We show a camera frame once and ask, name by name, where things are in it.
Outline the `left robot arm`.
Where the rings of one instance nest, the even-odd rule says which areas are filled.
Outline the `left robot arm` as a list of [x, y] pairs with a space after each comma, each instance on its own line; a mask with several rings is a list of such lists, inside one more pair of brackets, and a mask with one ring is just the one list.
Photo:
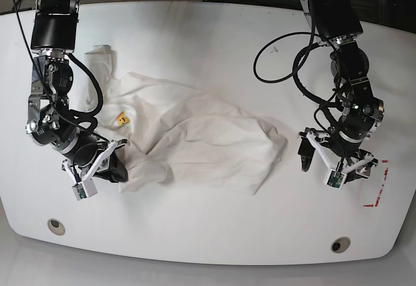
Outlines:
[[321, 44], [330, 46], [331, 72], [334, 90], [328, 100], [309, 92], [297, 75], [298, 89], [318, 105], [329, 127], [305, 128], [298, 154], [302, 170], [308, 171], [315, 153], [327, 167], [324, 184], [341, 189], [345, 183], [367, 179], [378, 160], [360, 148], [377, 130], [384, 118], [384, 103], [374, 97], [369, 78], [369, 60], [358, 47], [356, 38], [363, 28], [352, 10], [350, 0], [300, 0], [302, 9], [318, 38], [299, 52], [294, 60], [297, 67], [308, 51]]

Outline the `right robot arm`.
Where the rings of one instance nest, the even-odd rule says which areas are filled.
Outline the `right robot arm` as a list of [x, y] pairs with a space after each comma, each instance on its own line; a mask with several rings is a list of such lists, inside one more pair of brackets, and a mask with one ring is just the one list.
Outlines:
[[[36, 0], [30, 50], [32, 90], [28, 99], [27, 132], [39, 145], [52, 145], [70, 162], [73, 172], [91, 169], [109, 148], [95, 133], [96, 116], [103, 108], [103, 93], [94, 74], [74, 55], [81, 0]], [[96, 107], [73, 110], [68, 93], [73, 85], [73, 62], [90, 78], [97, 94]]]

